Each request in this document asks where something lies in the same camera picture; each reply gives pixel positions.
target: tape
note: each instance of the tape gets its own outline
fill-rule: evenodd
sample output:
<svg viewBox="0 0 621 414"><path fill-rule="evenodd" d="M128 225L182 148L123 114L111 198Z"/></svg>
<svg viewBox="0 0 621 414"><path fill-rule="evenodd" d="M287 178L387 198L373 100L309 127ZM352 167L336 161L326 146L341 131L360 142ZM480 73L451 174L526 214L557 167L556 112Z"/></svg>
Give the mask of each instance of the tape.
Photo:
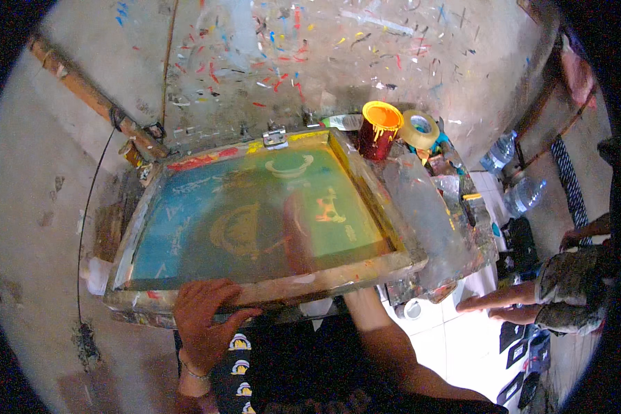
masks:
<svg viewBox="0 0 621 414"><path fill-rule="evenodd" d="M439 137L439 126L432 117L420 111L403 112L405 124L398 135L416 149L428 150Z"/></svg>

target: wooden frame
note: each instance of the wooden frame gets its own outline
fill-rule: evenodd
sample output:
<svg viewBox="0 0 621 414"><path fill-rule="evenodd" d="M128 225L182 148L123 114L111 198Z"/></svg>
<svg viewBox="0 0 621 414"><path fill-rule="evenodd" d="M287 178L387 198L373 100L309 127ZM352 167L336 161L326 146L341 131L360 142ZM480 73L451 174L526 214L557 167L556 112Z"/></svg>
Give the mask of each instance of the wooden frame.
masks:
<svg viewBox="0 0 621 414"><path fill-rule="evenodd" d="M402 214L394 206L382 183L375 177L372 169L338 129L314 130L312 132L291 133L287 135L290 148L302 145L329 145L347 172L357 192L361 195L371 213L375 224L388 242L391 253L372 259L346 264L336 268L320 270L302 276L281 277L253 284L242 284L244 288L236 306L263 307L265 309L296 305L302 302L327 296L341 295L363 287L374 286L392 279L405 277L422 269L428 261L427 255L416 241L411 229L405 224ZM157 314L165 323L157 323L157 318L149 321L140 319L139 323L163 327L170 326L170 315L177 298L177 290L139 292L124 290L133 270L132 260L140 238L146 227L150 202L156 199L161 188L175 171L196 168L232 158L248 157L251 154L268 151L261 140L239 145L224 146L212 151L200 152L168 161L163 168L154 172L151 183L126 229L116 262L108 278L104 303L114 311L122 313Z"/></svg>

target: paint-splattered wall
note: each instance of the paint-splattered wall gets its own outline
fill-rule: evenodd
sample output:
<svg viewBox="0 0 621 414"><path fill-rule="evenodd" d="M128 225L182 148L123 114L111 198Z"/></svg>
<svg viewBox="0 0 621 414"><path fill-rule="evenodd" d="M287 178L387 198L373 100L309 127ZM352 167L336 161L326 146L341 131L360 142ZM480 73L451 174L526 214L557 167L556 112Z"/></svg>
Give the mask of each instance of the paint-splattered wall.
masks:
<svg viewBox="0 0 621 414"><path fill-rule="evenodd" d="M558 24L511 1L443 1L74 1L44 31L139 122L161 120L165 102L174 149L379 99L457 121L446 132L473 166L533 98Z"/></svg>

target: person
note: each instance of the person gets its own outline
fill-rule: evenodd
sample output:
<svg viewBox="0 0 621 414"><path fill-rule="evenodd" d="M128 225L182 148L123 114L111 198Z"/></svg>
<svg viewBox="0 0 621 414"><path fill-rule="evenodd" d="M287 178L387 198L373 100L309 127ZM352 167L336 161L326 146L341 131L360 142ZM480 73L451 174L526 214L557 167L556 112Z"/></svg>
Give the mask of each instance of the person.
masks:
<svg viewBox="0 0 621 414"><path fill-rule="evenodd" d="M608 246L584 246L566 252L588 236L610 233L609 213L587 226L567 231L560 253L541 264L535 281L498 289L483 297L472 296L457 304L459 313L490 309L492 319L518 325L535 323L541 329L586 335L603 321L613 266ZM528 305L510 307L515 304Z"/></svg>
<svg viewBox="0 0 621 414"><path fill-rule="evenodd" d="M225 323L213 324L216 310L240 291L228 279L189 282L180 289L174 310L183 344L178 413L218 412L213 389L219 386L212 385L210 372L244 321L262 313L241 309ZM508 412L418 364L409 337L390 319L374 289L345 294L344 302L349 315L325 318L317 332L308 321L252 328L246 375L253 391L243 412ZM287 341L282 333L289 332L304 334Z"/></svg>

